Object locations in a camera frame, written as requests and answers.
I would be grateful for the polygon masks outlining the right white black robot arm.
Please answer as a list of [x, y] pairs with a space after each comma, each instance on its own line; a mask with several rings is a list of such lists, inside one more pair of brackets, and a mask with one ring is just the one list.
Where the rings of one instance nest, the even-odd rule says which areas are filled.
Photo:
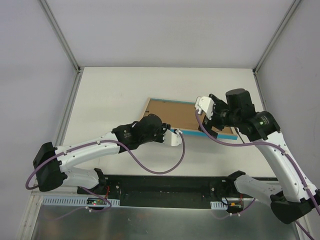
[[[320, 190], [303, 173], [289, 150], [281, 128], [268, 111], [256, 111], [250, 93], [237, 88], [226, 92], [226, 100], [215, 95], [196, 99], [195, 116], [199, 128], [214, 142], [228, 147], [255, 146], [271, 167], [279, 187], [256, 180], [243, 171], [227, 177], [225, 192], [230, 197], [249, 195], [269, 206], [284, 224], [291, 224], [320, 209]], [[238, 129], [248, 143], [227, 143], [217, 139], [212, 129]]]

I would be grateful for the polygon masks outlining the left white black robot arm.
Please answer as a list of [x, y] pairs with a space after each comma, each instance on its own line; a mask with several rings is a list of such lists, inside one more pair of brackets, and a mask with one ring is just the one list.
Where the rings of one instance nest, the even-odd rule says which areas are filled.
[[136, 150], [150, 142], [178, 146], [182, 141], [180, 135], [171, 131], [169, 124], [163, 123], [157, 115], [149, 114], [87, 142], [59, 147], [51, 142], [44, 143], [33, 160], [38, 188], [48, 192], [62, 185], [84, 186], [96, 195], [102, 194], [106, 183], [99, 178], [100, 173], [76, 166], [106, 155]]

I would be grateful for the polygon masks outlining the blue wooden picture frame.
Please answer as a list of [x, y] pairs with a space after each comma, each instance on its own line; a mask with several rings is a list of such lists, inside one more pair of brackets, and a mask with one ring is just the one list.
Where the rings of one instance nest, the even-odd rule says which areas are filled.
[[193, 102], [149, 98], [141, 116], [157, 115], [162, 122], [170, 124], [171, 129], [180, 129], [184, 135], [205, 137], [195, 117]]

